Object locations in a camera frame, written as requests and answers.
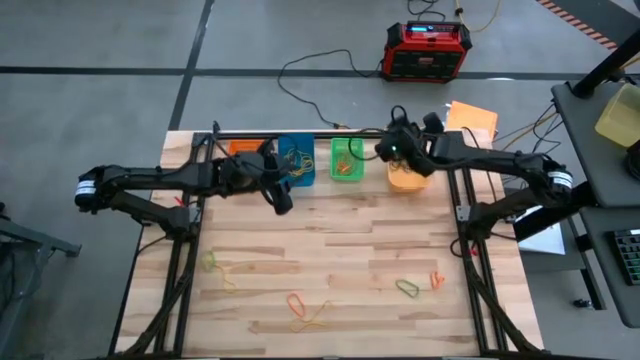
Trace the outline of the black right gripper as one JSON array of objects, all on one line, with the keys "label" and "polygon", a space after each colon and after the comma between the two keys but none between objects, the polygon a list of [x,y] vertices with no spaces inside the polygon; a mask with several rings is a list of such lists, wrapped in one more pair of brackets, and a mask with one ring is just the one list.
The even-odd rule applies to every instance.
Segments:
[{"label": "black right gripper", "polygon": [[410,122],[405,115],[393,117],[377,144],[377,155],[383,162],[404,162],[412,171],[428,177],[436,171],[426,147],[430,140],[444,132],[436,113],[423,117],[424,127]]}]

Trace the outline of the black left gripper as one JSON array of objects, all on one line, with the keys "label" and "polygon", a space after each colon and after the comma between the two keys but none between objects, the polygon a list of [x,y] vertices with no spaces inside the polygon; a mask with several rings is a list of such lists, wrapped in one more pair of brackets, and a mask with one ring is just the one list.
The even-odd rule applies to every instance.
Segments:
[{"label": "black left gripper", "polygon": [[288,175],[291,165],[277,153],[261,154],[264,156],[265,173],[261,178],[262,188],[260,192],[264,199],[273,207],[277,215],[285,215],[293,207],[293,201],[289,195],[290,186],[282,182]]}]

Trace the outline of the long yellow rubber band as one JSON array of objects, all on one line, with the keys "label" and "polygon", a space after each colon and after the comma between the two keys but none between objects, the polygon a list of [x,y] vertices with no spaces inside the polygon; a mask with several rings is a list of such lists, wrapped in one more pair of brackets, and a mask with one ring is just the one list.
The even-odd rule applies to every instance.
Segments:
[{"label": "long yellow rubber band", "polygon": [[318,316],[328,307],[331,306],[330,300],[325,301],[310,317],[307,316],[306,306],[303,302],[298,302],[297,305],[292,305],[290,309],[295,314],[295,318],[289,324],[289,330],[293,333],[301,333],[304,330],[313,327],[326,327],[327,324],[322,321],[318,321]]}]

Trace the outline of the blue plastic bin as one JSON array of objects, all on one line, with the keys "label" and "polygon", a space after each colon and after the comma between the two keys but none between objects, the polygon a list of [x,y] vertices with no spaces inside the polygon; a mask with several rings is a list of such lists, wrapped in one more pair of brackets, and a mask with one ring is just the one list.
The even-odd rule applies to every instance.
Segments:
[{"label": "blue plastic bin", "polygon": [[[296,167],[291,159],[291,151],[293,149],[311,154],[314,159],[314,167],[308,169]],[[278,137],[278,153],[292,166],[286,177],[292,187],[309,187],[313,185],[315,180],[315,142],[312,134],[282,134]]]}]

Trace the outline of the yellow plastic bin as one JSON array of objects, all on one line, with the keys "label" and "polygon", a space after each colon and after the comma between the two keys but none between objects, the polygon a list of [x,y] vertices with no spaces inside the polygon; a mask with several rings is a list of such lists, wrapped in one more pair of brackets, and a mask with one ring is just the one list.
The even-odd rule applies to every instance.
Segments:
[{"label": "yellow plastic bin", "polygon": [[430,183],[429,177],[413,171],[404,161],[388,163],[387,180],[391,190],[398,193],[419,192]]}]

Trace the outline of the orange plastic basket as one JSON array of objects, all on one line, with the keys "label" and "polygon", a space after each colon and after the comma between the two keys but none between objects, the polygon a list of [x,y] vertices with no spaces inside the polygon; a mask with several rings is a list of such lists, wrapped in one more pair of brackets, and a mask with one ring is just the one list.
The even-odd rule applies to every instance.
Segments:
[{"label": "orange plastic basket", "polygon": [[232,139],[229,141],[227,151],[230,155],[238,152],[256,152],[262,145],[259,139]]}]

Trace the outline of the orange folder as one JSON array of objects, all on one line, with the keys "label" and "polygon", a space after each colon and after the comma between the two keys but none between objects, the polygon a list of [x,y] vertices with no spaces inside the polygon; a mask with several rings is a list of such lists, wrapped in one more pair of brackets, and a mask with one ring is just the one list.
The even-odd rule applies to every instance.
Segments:
[{"label": "orange folder", "polygon": [[494,139],[498,123],[497,113],[458,101],[452,101],[448,108],[446,130],[463,127],[484,129],[488,132],[489,138]]}]

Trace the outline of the red black power station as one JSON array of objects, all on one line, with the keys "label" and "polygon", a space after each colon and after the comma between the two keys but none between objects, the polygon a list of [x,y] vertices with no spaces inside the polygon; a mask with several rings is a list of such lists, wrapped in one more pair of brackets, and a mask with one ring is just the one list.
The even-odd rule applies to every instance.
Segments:
[{"label": "red black power station", "polygon": [[472,48],[461,22],[408,21],[387,29],[381,77],[387,81],[448,83]]}]

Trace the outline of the white paper sheet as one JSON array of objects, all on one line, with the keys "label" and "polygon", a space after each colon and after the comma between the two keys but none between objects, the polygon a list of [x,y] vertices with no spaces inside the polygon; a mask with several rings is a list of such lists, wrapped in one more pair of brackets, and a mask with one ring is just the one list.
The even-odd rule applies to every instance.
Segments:
[{"label": "white paper sheet", "polygon": [[543,231],[519,242],[522,251],[565,255],[565,245],[561,232],[561,225],[556,223]]}]

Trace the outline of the grey side table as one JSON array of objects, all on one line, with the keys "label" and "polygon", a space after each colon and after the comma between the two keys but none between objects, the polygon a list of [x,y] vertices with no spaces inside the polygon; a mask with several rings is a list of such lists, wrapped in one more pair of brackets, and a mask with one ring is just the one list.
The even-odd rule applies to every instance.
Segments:
[{"label": "grey side table", "polygon": [[619,83],[605,83],[585,99],[576,97],[568,84],[551,89],[586,179],[602,207],[640,207],[640,181],[624,167],[626,148],[595,130],[606,105],[621,88]]}]

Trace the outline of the black pole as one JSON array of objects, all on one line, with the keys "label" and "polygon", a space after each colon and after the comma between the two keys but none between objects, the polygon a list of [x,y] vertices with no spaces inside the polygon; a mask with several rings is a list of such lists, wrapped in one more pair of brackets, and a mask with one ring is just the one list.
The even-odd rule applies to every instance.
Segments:
[{"label": "black pole", "polygon": [[621,70],[625,64],[630,63],[638,53],[640,53],[640,28],[584,78],[571,85],[571,92],[578,98],[590,97],[598,85],[614,72]]}]

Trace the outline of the yellow translucent container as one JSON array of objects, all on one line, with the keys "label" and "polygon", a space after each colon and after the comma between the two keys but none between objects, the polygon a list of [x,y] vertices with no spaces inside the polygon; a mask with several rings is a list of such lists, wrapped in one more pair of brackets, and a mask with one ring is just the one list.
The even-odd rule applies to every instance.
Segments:
[{"label": "yellow translucent container", "polygon": [[640,140],[640,87],[625,84],[609,100],[595,131],[629,148]]}]

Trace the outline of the black keyboard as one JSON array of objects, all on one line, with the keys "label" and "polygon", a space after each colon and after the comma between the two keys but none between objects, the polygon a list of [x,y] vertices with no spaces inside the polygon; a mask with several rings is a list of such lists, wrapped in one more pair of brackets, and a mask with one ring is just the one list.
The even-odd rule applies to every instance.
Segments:
[{"label": "black keyboard", "polygon": [[640,286],[640,229],[612,232],[613,252],[629,286]]}]

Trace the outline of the grey metal stand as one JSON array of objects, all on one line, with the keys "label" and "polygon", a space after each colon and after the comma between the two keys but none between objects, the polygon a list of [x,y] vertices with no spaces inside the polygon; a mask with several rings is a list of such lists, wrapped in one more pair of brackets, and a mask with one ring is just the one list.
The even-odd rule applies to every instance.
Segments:
[{"label": "grey metal stand", "polygon": [[0,202],[0,360],[9,359],[28,302],[38,291],[50,257],[78,257],[82,246],[14,222]]}]

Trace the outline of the black aluminium table frame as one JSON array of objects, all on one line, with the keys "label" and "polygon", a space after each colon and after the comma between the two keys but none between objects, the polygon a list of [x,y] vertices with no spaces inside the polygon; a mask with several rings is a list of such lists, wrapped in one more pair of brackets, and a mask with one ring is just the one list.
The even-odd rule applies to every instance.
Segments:
[{"label": "black aluminium table frame", "polygon": [[[331,133],[315,135],[315,181],[292,192],[294,206],[276,215],[259,195],[212,198],[205,204],[187,308],[175,308],[165,334],[151,343],[163,356],[186,358],[476,356],[510,350],[480,297],[469,291],[453,251],[455,207],[503,196],[500,178],[473,171],[435,174],[427,187],[397,193],[387,167],[369,160],[359,182],[330,177]],[[217,270],[237,285],[226,293]],[[445,282],[431,288],[430,274]],[[420,287],[409,298],[395,286]],[[326,327],[293,333],[286,297],[295,292]]]}]

